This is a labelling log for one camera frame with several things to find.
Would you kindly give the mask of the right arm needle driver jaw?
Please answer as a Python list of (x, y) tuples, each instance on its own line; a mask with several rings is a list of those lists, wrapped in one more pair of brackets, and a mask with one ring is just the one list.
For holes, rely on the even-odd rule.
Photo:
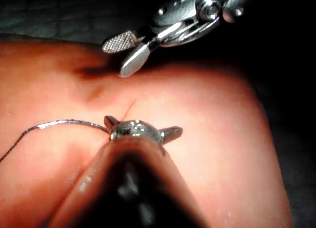
[(139, 32), (126, 31), (106, 40), (102, 45), (105, 53), (117, 53), (136, 47), (145, 38)]
[(119, 76), (129, 77), (140, 70), (159, 45), (160, 40), (157, 38), (137, 39), (134, 49), (122, 61)]

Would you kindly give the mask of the left arm needle driver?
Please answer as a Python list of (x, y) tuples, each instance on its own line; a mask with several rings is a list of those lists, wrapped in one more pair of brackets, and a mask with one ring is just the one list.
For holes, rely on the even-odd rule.
[(119, 122), (113, 127), (110, 140), (114, 141), (123, 136), (148, 137), (160, 145), (163, 143), (162, 134), (158, 129), (138, 119)]

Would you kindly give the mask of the right arm needle driver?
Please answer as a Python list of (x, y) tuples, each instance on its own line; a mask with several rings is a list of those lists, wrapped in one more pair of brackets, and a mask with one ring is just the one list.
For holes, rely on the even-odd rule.
[(195, 41), (220, 24), (223, 0), (170, 0), (153, 15), (148, 47), (173, 47)]

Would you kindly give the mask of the left arm needle driver jaw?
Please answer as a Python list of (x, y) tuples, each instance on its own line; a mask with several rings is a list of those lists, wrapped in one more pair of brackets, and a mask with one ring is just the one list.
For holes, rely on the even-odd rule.
[(112, 130), (117, 124), (119, 124), (119, 120), (111, 115), (104, 116), (104, 125), (107, 130)]
[(163, 146), (178, 138), (183, 134), (183, 128), (179, 126), (167, 127), (159, 130), (160, 144)]

